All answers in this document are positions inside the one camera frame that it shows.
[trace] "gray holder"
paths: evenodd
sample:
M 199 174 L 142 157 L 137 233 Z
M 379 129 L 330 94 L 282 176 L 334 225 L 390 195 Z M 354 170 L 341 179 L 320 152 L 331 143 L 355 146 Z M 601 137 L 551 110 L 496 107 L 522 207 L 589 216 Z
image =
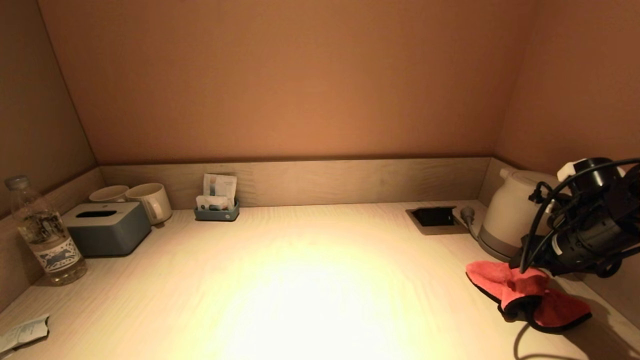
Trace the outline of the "gray holder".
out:
M 233 211 L 224 210 L 201 210 L 198 208 L 193 209 L 193 213 L 196 215 L 197 221 L 236 221 L 238 214 L 240 214 L 240 205 L 236 199 L 236 206 Z

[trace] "wooden countertop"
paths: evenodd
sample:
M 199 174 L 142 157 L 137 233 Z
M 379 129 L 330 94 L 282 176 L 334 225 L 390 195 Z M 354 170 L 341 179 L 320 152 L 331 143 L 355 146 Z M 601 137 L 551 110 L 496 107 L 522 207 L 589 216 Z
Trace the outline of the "wooden countertop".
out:
M 506 323 L 465 275 L 492 258 L 404 212 L 444 204 L 481 224 L 478 201 L 243 208 L 232 223 L 176 211 L 130 256 L 30 287 L 0 332 L 51 314 L 49 337 L 12 360 L 640 358 L 640 331 L 571 276 L 556 280 L 594 318 L 564 335 Z

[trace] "plastic water bottle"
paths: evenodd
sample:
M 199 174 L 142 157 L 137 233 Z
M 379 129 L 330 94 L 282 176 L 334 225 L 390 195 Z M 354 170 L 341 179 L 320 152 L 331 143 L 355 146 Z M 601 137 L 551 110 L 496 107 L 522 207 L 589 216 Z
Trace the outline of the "plastic water bottle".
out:
M 26 176 L 10 177 L 4 184 L 11 190 L 11 212 L 18 231 L 51 282 L 61 286 L 80 279 L 86 273 L 86 262 L 58 210 L 32 189 Z

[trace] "white mug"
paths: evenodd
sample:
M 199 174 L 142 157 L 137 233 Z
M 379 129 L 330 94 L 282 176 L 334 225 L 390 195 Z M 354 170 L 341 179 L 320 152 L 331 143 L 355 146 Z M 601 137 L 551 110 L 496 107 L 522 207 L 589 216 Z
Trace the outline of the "white mug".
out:
M 138 185 L 126 193 L 127 199 L 138 201 L 145 207 L 151 225 L 160 224 L 171 217 L 173 211 L 164 186 L 159 183 Z
M 114 185 L 101 188 L 89 195 L 92 202 L 125 202 L 127 196 L 125 193 L 129 189 L 126 185 Z

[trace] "red cloth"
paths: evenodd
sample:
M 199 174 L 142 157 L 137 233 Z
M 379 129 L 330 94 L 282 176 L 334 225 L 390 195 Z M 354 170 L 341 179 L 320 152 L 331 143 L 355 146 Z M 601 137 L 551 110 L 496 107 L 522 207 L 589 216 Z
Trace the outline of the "red cloth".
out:
M 524 314 L 534 329 L 557 333 L 591 318 L 587 303 L 547 288 L 549 276 L 535 268 L 521 274 L 506 263 L 476 261 L 467 265 L 467 277 L 498 303 L 498 310 L 507 321 Z

